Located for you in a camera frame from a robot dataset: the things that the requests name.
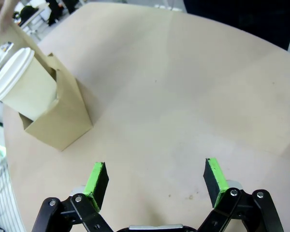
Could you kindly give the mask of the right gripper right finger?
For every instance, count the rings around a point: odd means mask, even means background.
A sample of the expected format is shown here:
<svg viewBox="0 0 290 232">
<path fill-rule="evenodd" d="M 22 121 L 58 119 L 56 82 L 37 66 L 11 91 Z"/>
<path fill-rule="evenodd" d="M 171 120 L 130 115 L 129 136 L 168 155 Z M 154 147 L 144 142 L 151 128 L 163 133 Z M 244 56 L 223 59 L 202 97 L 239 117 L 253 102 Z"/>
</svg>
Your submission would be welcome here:
<svg viewBox="0 0 290 232">
<path fill-rule="evenodd" d="M 264 189 L 252 194 L 231 187 L 216 158 L 206 158 L 203 178 L 213 210 L 199 232 L 223 232 L 232 219 L 240 220 L 248 232 L 282 232 L 283 226 L 270 193 Z"/>
</svg>

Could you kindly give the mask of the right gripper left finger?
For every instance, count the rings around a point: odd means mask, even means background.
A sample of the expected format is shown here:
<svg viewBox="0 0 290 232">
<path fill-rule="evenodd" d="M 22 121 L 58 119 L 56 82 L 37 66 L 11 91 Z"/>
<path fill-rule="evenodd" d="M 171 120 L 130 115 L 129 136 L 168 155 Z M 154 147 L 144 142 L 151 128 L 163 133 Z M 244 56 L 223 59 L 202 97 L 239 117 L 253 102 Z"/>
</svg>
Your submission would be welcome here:
<svg viewBox="0 0 290 232">
<path fill-rule="evenodd" d="M 82 224 L 88 232 L 108 232 L 109 225 L 100 215 L 109 182 L 106 165 L 96 162 L 85 188 L 66 200 L 46 198 L 39 210 L 33 232 L 69 232 Z"/>
</svg>

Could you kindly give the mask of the person's right hand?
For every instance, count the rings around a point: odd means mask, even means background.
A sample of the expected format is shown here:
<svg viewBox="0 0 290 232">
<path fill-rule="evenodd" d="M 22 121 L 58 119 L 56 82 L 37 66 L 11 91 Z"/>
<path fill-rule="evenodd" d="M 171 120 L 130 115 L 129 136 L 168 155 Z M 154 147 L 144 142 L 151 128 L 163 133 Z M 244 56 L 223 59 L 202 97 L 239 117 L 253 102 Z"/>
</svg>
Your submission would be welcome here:
<svg viewBox="0 0 290 232">
<path fill-rule="evenodd" d="M 18 0 L 0 0 L 0 34 L 12 23 L 14 9 Z"/>
</svg>

